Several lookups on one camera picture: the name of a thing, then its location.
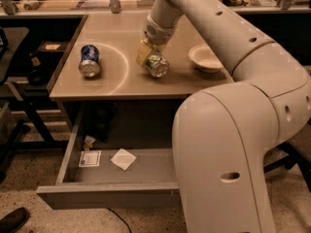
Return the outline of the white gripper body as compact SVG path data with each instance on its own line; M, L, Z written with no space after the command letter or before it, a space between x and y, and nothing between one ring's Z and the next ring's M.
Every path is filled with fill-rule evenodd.
M173 19L161 19L156 21L152 15L147 16L145 37L156 46L166 45L174 35L177 21Z

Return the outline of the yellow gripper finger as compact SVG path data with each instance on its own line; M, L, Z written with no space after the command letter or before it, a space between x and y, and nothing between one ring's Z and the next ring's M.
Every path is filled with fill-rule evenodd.
M136 62L143 67L148 57L155 51L154 45L148 39L141 40L138 46Z

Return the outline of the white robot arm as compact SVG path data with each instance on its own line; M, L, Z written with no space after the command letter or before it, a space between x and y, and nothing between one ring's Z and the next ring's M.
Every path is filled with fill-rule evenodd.
M233 78L195 92L175 115L173 159L188 233L275 233L263 159L310 118L310 76L218 0L155 0L139 65L163 50L180 17Z

